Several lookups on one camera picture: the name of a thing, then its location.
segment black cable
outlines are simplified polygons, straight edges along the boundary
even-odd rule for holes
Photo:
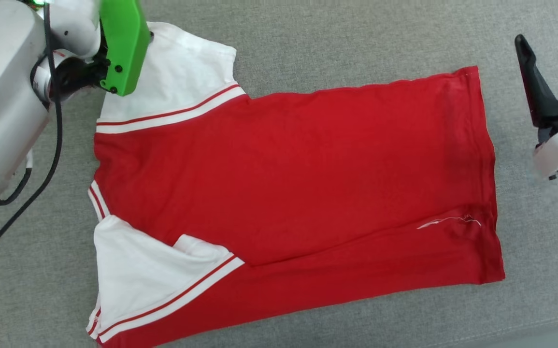
[[[19,210],[2,226],[0,229],[0,238],[9,229],[10,225],[16,221],[19,216],[25,212],[25,209],[29,207],[32,202],[40,196],[45,190],[49,181],[53,178],[56,172],[57,163],[60,161],[60,153],[62,152],[62,105],[60,103],[60,86],[58,86],[56,77],[56,64],[53,59],[53,49],[51,48],[51,20],[49,20],[49,4],[44,7],[44,31],[45,31],[45,41],[47,50],[47,60],[49,61],[49,71],[51,71],[51,88],[53,89],[53,102],[56,106],[56,124],[57,124],[57,139],[56,139],[56,152],[53,156],[53,162],[51,163],[51,168],[45,177],[43,183],[38,187],[36,192],[19,208]]]
[[[21,181],[19,181],[19,185],[16,185],[16,188],[7,199],[0,200],[0,207],[3,205],[9,205],[10,203],[13,203],[14,200],[16,200],[21,191],[23,191],[25,184],[28,183],[30,176],[32,176],[32,168],[25,168],[25,173],[23,174],[23,178],[21,178]]]

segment red fabric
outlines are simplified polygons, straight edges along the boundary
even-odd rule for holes
[[[246,262],[169,317],[106,346],[504,278],[476,67],[241,96],[188,121],[98,133],[95,151],[111,214],[168,245],[186,233]],[[452,219],[418,229],[444,218]]]

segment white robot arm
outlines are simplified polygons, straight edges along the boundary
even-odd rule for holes
[[[44,1],[0,0],[0,194],[49,119],[54,85],[60,102],[86,86],[131,93],[151,38],[138,0],[47,3],[51,52]]]

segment white stripe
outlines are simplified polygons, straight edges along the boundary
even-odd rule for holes
[[[92,337],[93,339],[98,338],[98,333],[100,332],[101,329],[100,317],[96,317],[96,313],[98,313],[99,310],[100,310],[100,293],[98,293],[98,295],[96,296],[96,306],[94,307],[92,313],[89,315],[89,324],[87,324],[86,326],[86,331],[89,334],[89,337]],[[94,327],[92,333],[90,333],[89,331],[92,330],[92,326],[94,326],[95,322],[96,322],[96,326]]]
[[[102,215],[100,215],[100,208],[98,207],[98,203],[96,202],[94,195],[90,189],[87,189],[87,195],[89,196],[89,200],[92,202],[94,206],[94,210],[96,211],[96,217],[98,218],[98,222],[102,221]]]
[[[109,209],[107,208],[107,205],[105,204],[105,200],[103,200],[102,194],[100,194],[100,189],[98,188],[98,183],[96,181],[92,181],[92,184],[90,186],[94,190],[94,193],[96,194],[96,198],[98,198],[98,203],[100,204],[100,207],[102,208],[103,214],[105,214],[105,216],[110,215]]]
[[[94,307],[92,313],[89,315],[89,324],[87,324],[86,326],[86,331],[88,333],[90,330],[92,330],[92,326],[94,325],[94,319],[96,317],[96,312],[98,312],[99,309],[100,309],[100,293],[98,294],[98,296],[96,296],[96,306]]]
[[[208,101],[206,104],[200,106],[199,108],[195,108],[188,112],[177,113],[171,116],[162,116],[153,119],[146,119],[144,121],[136,121],[133,123],[127,123],[126,125],[98,125],[96,126],[97,133],[106,133],[106,134],[117,134],[117,133],[125,133],[131,132],[136,130],[143,130],[144,128],[152,128],[152,127],[159,127],[165,125],[171,125],[172,123],[178,123],[182,121],[186,121],[187,119],[192,119],[194,117],[198,117],[203,115],[204,113],[209,112],[210,110],[224,104],[235,97],[239,97],[245,94],[244,90],[241,87],[232,88],[225,93],[215,97],[214,99]]]
[[[172,304],[169,304],[169,306],[161,308],[160,310],[155,311],[153,313],[150,313],[145,317],[123,322],[122,324],[113,327],[105,334],[100,335],[100,341],[107,342],[109,339],[111,339],[111,337],[114,337],[115,335],[121,333],[122,331],[130,330],[132,328],[138,328],[139,326],[144,326],[153,321],[162,319],[170,315],[171,313],[179,310],[184,305],[194,300],[197,296],[201,295],[204,291],[208,290],[213,284],[215,284],[215,282],[218,282],[223,277],[225,277],[226,275],[228,275],[238,267],[242,266],[242,264],[244,264],[242,260],[240,260],[239,258],[234,258],[225,266],[221,267],[221,269],[219,269],[214,274],[212,274],[210,277],[206,278],[203,282],[199,283],[196,287],[191,289],[188,293],[186,293],[186,295],[180,297],[180,299],[178,300],[175,300]]]

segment white thread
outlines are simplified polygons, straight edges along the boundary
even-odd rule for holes
[[[482,226],[483,226],[483,225],[482,225],[482,224],[481,224],[481,223],[480,223],[480,222],[479,222],[478,220],[476,220],[476,219],[472,218],[472,217],[471,217],[471,216],[469,216],[469,215],[466,215],[466,216],[464,216],[464,217],[447,217],[447,218],[438,218],[438,219],[436,219],[436,220],[434,220],[434,221],[429,221],[429,222],[425,223],[424,225],[422,225],[422,226],[418,227],[418,229],[417,229],[417,230],[420,230],[420,229],[424,229],[425,227],[429,227],[429,226],[431,226],[431,225],[435,225],[436,223],[440,223],[440,222],[442,222],[442,221],[446,221],[446,220],[449,220],[450,218],[454,218],[454,219],[457,219],[457,220],[463,220],[463,221],[465,221],[465,222],[471,222],[471,221],[474,221],[474,222],[478,223],[478,225],[479,225],[480,227],[482,227]]]

